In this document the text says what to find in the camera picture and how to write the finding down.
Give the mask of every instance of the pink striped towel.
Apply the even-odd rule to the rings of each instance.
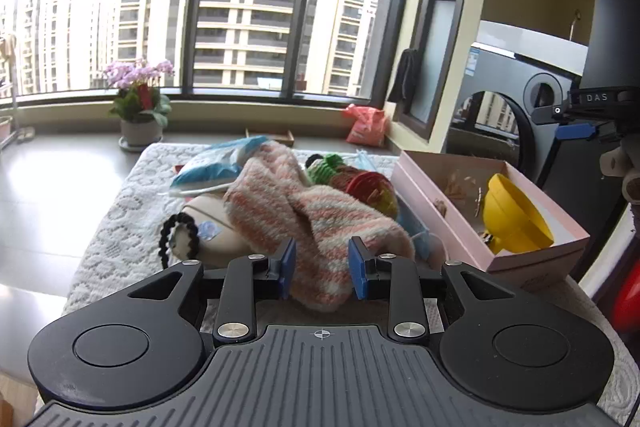
[[[230,222],[256,252],[273,252],[283,238],[297,243],[291,295],[330,312],[351,295],[347,245],[359,235],[372,253],[414,258],[406,232],[392,219],[348,194],[310,185],[293,153],[265,142],[226,192]]]

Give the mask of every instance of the flower pot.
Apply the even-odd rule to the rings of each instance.
[[[145,123],[120,120],[120,132],[129,147],[146,147],[162,138],[162,127],[155,120]]]
[[[10,116],[0,116],[0,142],[6,140],[11,134],[12,120]]]

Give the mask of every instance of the yellow funnel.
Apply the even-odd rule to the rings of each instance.
[[[513,253],[540,250],[554,242],[554,236],[533,203],[502,174],[494,174],[489,180],[482,219],[494,236],[489,243],[494,253],[502,249]]]

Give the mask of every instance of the white lace tablecloth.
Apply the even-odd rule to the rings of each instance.
[[[158,239],[162,222],[179,211],[182,200],[160,196],[173,177],[172,167],[185,164],[205,149],[204,145],[155,144],[142,153],[125,180],[118,197],[104,217],[87,248],[72,281],[64,313],[77,310],[102,297],[138,282],[161,270]],[[316,151],[294,150],[300,163]],[[353,163],[354,154],[344,154]],[[370,156],[376,169],[386,176],[395,156]],[[542,298],[596,324],[613,345],[616,361],[599,405],[623,424],[640,389],[638,367],[599,309],[571,279],[539,293]],[[215,304],[209,306],[204,328],[210,327]],[[437,309],[427,303],[430,323],[439,322]],[[296,302],[260,302],[256,306],[258,325],[377,323],[384,327],[386,304],[352,301],[333,314],[319,314]],[[636,418],[633,425],[640,426]]]

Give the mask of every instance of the pink plastic bag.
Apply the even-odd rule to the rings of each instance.
[[[347,142],[373,147],[382,146],[388,121],[383,110],[352,103],[342,112],[356,118]]]

